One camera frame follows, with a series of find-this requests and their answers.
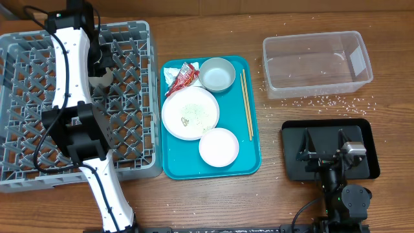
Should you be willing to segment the red snack wrapper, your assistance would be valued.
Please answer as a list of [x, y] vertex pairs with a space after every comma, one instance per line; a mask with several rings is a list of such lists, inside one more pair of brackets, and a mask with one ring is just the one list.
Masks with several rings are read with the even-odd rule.
[[166, 97], [169, 97], [174, 92], [179, 91], [185, 87], [189, 87], [199, 78], [199, 74], [200, 71], [197, 70], [192, 64], [184, 62], [174, 81], [169, 86]]

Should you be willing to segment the grey-green bowl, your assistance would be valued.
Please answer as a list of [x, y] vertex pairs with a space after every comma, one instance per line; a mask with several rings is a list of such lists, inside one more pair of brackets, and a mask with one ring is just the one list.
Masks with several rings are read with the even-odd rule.
[[207, 90], [220, 93], [233, 84], [235, 68], [224, 58], [210, 58], [201, 65], [199, 80]]

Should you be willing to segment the grey dishwasher rack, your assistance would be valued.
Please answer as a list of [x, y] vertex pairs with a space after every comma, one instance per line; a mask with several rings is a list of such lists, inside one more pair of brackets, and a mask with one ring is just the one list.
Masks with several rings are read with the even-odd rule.
[[[162, 173], [158, 69], [155, 43], [145, 21], [102, 25], [99, 41], [114, 60], [114, 80], [91, 89], [91, 97], [111, 123], [113, 160], [121, 181]], [[82, 183], [78, 170], [49, 175], [65, 166], [52, 141], [42, 140], [41, 114], [51, 108], [55, 88], [54, 49], [44, 31], [1, 36], [1, 191], [25, 192]]]

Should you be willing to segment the wooden chopstick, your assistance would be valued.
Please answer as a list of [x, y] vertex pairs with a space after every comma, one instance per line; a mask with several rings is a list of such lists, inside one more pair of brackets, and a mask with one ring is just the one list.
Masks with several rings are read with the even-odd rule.
[[246, 95], [246, 101], [247, 101], [247, 108], [248, 108], [248, 114], [249, 114], [249, 121], [250, 121], [250, 130], [252, 132], [252, 139], [254, 137], [254, 132], [253, 132], [253, 125], [252, 125], [252, 116], [251, 116], [251, 110], [250, 110], [250, 101], [249, 101], [249, 97], [248, 97], [248, 89], [247, 89], [247, 84], [246, 84], [246, 73], [245, 70], [242, 70], [242, 75], [243, 75], [243, 85], [245, 88], [245, 95]]
[[242, 94], [243, 94], [243, 102], [245, 106], [245, 115], [246, 115], [246, 123], [247, 123], [247, 128], [248, 128], [249, 140], [252, 141], [252, 132], [250, 130], [250, 121], [249, 121], [249, 114], [248, 114], [247, 101], [246, 101], [246, 95], [245, 95], [245, 88], [243, 85], [244, 83], [243, 83], [242, 74], [240, 74], [240, 82], [241, 82], [241, 89], [242, 89]]

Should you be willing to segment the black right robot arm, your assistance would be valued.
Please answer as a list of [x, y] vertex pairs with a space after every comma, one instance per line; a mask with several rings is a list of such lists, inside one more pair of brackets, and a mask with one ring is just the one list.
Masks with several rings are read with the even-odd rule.
[[311, 134], [304, 129], [298, 161], [307, 163], [305, 171], [320, 178], [322, 197], [303, 206], [294, 216], [290, 230], [294, 232], [296, 220], [309, 206], [322, 200], [325, 203], [325, 217], [317, 217], [306, 232], [368, 232], [362, 226], [367, 219], [372, 193], [363, 186], [348, 184], [345, 172], [358, 166], [366, 158], [362, 142], [352, 141], [342, 129], [338, 130], [338, 149], [333, 154], [317, 153]]

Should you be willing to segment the black tray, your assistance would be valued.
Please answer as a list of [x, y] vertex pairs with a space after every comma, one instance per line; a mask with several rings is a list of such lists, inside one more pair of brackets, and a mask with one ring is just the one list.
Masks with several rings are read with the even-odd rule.
[[353, 142], [362, 142], [366, 158], [356, 167], [345, 172], [347, 179], [376, 179], [380, 166], [376, 154], [371, 124], [363, 118], [325, 120], [289, 120], [282, 124], [281, 136], [287, 177], [291, 181], [312, 181], [313, 173], [305, 171], [307, 163], [298, 161], [303, 133], [308, 130], [317, 153], [333, 154], [339, 145], [338, 131], [342, 129]]

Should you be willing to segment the teal plastic tray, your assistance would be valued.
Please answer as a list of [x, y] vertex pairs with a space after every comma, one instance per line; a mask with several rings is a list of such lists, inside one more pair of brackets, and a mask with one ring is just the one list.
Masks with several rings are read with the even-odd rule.
[[[214, 93], [220, 117], [218, 127], [231, 131], [239, 141], [237, 158], [228, 166], [215, 168], [205, 163], [199, 153], [198, 140], [181, 140], [168, 132], [161, 122], [162, 167], [165, 174], [175, 180], [203, 179], [250, 175], [261, 165], [261, 150], [257, 126], [254, 92], [248, 62], [241, 56], [224, 56], [235, 68], [236, 79], [228, 91]], [[249, 137], [240, 76], [246, 76], [246, 88], [252, 117], [253, 136]]]

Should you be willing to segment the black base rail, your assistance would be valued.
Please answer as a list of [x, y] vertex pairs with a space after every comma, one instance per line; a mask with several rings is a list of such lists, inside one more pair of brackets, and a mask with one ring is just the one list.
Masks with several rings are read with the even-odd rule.
[[[145, 232], [145, 233], [290, 233], [291, 225], [280, 225], [279, 227], [266, 227], [266, 228], [170, 228], [170, 227], [157, 227], [157, 228], [139, 228], [138, 230], [126, 231], [126, 232]], [[296, 233], [304, 232], [311, 233], [314, 228], [311, 225], [296, 225]], [[101, 233], [103, 230], [84, 230], [88, 233]], [[369, 233], [368, 225], [362, 225], [362, 232]]]

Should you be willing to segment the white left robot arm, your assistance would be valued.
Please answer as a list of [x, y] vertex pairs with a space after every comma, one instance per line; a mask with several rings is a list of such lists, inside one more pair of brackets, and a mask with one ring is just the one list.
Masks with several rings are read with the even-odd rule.
[[[51, 36], [56, 86], [52, 108], [41, 114], [45, 133], [34, 150], [34, 167], [46, 174], [80, 169], [100, 210], [103, 232], [140, 232], [114, 169], [111, 124], [91, 100], [89, 77], [101, 78], [114, 65], [110, 48], [99, 43], [99, 13], [86, 1], [67, 1], [65, 10], [48, 12], [39, 26]], [[39, 165], [47, 137], [71, 165], [50, 169]]]

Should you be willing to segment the small white plate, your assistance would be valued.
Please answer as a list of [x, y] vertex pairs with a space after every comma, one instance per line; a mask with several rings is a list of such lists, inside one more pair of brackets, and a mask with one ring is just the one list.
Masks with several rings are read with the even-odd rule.
[[239, 154], [239, 142], [231, 131], [214, 128], [201, 137], [199, 153], [206, 164], [223, 168], [236, 160]]

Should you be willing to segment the white paper cup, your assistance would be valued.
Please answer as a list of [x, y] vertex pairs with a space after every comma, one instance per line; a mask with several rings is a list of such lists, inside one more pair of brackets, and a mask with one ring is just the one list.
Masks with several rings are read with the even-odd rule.
[[94, 87], [106, 88], [110, 86], [113, 82], [113, 73], [110, 68], [105, 69], [105, 74], [103, 76], [93, 76], [89, 77], [89, 83]]

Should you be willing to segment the large white plate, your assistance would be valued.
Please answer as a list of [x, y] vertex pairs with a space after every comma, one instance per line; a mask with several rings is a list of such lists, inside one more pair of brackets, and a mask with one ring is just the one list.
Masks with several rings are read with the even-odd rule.
[[166, 98], [162, 105], [162, 123], [181, 140], [198, 140], [216, 127], [220, 109], [215, 97], [200, 87], [185, 87]]

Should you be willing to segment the white napkin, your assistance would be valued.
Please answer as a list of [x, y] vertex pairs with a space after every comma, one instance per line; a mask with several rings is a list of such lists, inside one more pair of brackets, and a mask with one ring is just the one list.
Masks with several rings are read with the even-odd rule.
[[[163, 68], [164, 79], [165, 79], [165, 83], [168, 89], [170, 89], [172, 86], [175, 86], [175, 81], [176, 81], [177, 76], [181, 72], [181, 67], [182, 67], [182, 64], [178, 68], [174, 68], [174, 67]], [[184, 87], [190, 87], [190, 86], [204, 88], [203, 84], [200, 81], [200, 78], [194, 78], [190, 83], [184, 83], [183, 85], [180, 85], [179, 87], [184, 88]]]

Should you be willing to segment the clear plastic bin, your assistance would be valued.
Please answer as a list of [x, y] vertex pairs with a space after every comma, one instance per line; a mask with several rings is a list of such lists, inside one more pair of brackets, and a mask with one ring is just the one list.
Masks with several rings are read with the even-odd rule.
[[269, 37], [262, 61], [269, 99], [353, 93], [373, 81], [357, 31]]

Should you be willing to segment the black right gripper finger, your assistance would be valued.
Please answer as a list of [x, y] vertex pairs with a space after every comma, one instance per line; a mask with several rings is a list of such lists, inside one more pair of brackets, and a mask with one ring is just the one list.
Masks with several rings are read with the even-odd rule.
[[316, 149], [314, 147], [311, 135], [309, 133], [309, 130], [305, 128], [303, 131], [301, 146], [299, 148], [297, 155], [315, 155], [315, 154], [316, 154]]
[[338, 151], [344, 152], [346, 145], [349, 141], [349, 137], [344, 133], [343, 129], [338, 130]]

